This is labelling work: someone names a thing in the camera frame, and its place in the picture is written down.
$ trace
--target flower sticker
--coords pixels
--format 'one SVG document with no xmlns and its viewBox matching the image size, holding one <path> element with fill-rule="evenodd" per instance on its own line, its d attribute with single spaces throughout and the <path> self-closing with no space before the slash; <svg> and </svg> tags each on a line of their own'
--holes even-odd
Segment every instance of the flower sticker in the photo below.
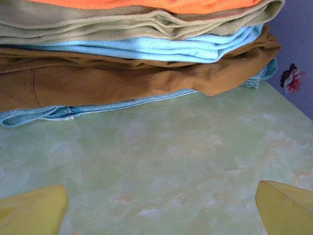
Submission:
<svg viewBox="0 0 313 235">
<path fill-rule="evenodd" d="M 280 79 L 280 86 L 285 88 L 286 93 L 294 94 L 300 90 L 300 78 L 305 75 L 305 72 L 300 71 L 294 64 L 291 64 L 289 70 L 283 72 Z"/>
</svg>

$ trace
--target table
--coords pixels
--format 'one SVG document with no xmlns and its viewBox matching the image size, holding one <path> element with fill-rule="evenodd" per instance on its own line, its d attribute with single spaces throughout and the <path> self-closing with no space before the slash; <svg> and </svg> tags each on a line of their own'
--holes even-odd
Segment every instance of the table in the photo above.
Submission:
<svg viewBox="0 0 313 235">
<path fill-rule="evenodd" d="M 313 123 L 267 83 L 0 129 L 0 198 L 65 185 L 60 235 L 265 235 L 260 180 L 313 189 Z"/>
</svg>

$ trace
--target jeans seam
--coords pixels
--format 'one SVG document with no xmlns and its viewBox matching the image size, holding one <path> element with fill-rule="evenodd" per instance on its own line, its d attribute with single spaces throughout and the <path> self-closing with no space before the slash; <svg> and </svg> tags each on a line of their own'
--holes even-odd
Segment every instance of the jeans seam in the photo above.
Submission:
<svg viewBox="0 0 313 235">
<path fill-rule="evenodd" d="M 32 77 L 33 77 L 33 80 L 32 80 L 32 83 L 31 83 L 31 91 L 32 93 L 34 94 L 35 98 L 36 98 L 36 101 L 37 101 L 37 104 L 39 105 L 39 107 L 43 108 L 40 103 L 39 103 L 39 100 L 37 98 L 37 95 L 35 93 L 35 73 L 34 73 L 34 69 L 31 70 L 31 74 L 32 74 Z"/>
</svg>

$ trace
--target fabric fold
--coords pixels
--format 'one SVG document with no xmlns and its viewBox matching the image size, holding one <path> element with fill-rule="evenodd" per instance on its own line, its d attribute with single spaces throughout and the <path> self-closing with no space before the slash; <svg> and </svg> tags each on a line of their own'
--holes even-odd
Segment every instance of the fabric fold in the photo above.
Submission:
<svg viewBox="0 0 313 235">
<path fill-rule="evenodd" d="M 0 71 L 0 111 L 53 105 L 103 105 L 181 89 L 216 95 L 256 75 L 279 49 L 279 43 L 267 26 L 253 43 L 226 54 L 213 64 L 113 57 L 107 60 L 105 56 L 79 53 L 0 48 L 0 64 L 4 69 Z M 5 71 L 7 67 L 14 71 Z"/>
<path fill-rule="evenodd" d="M 262 25 L 249 26 L 228 36 L 204 34 L 182 41 L 139 37 L 120 41 L 69 41 L 44 45 L 11 45 L 11 47 L 72 51 L 126 59 L 214 63 L 226 53 L 253 42 Z"/>
<path fill-rule="evenodd" d="M 262 71 L 260 71 L 257 75 L 250 78 L 245 83 L 243 83 L 242 86 L 248 86 L 257 89 L 259 87 L 260 81 L 269 79 L 276 73 L 276 71 L 277 71 L 277 60 L 276 58 L 274 58 L 269 62 L 269 64 L 267 64 L 262 69 Z M 39 109 L 23 109 L 0 112 L 0 125 L 3 127 L 16 127 L 35 120 L 49 120 L 49 121 L 73 120 L 77 117 L 86 114 L 126 109 L 150 102 L 176 98 L 179 96 L 188 95 L 195 92 L 197 91 L 192 89 L 185 89 L 169 94 L 148 96 L 144 98 L 127 100 L 107 105 L 49 106 Z"/>
<path fill-rule="evenodd" d="M 81 9 L 112 9 L 120 6 L 163 8 L 180 14 L 207 14 L 228 9 L 251 7 L 261 0 L 30 0 Z"/>
<path fill-rule="evenodd" d="M 205 33 L 228 35 L 242 27 L 270 21 L 284 3 L 285 0 L 263 0 L 248 8 L 198 15 L 171 14 L 144 6 L 84 10 L 24 0 L 2 0 L 0 43 L 116 41 L 135 37 L 183 40 Z"/>
</svg>

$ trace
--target light blue denim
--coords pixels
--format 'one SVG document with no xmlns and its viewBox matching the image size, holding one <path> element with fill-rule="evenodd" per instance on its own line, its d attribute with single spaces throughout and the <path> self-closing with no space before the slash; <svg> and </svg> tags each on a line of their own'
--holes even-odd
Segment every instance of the light blue denim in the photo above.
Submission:
<svg viewBox="0 0 313 235">
<path fill-rule="evenodd" d="M 262 26 L 260 24 L 243 27 L 227 36 L 203 34 L 185 40 L 138 37 L 120 41 L 68 41 L 11 46 L 33 50 L 72 51 L 126 59 L 215 63 L 226 53 L 252 43 L 260 36 Z"/>
<path fill-rule="evenodd" d="M 262 71 L 260 71 L 257 75 L 253 76 L 242 85 L 254 87 L 257 89 L 259 87 L 260 81 L 271 78 L 276 73 L 276 71 L 277 60 L 274 58 L 267 66 L 262 69 Z M 153 101 L 171 99 L 195 92 L 196 91 L 192 89 L 179 90 L 170 94 L 127 100 L 107 105 L 49 106 L 39 109 L 22 109 L 0 112 L 0 125 L 3 127 L 16 127 L 39 119 L 49 121 L 72 120 L 85 114 L 125 109 Z"/>
</svg>

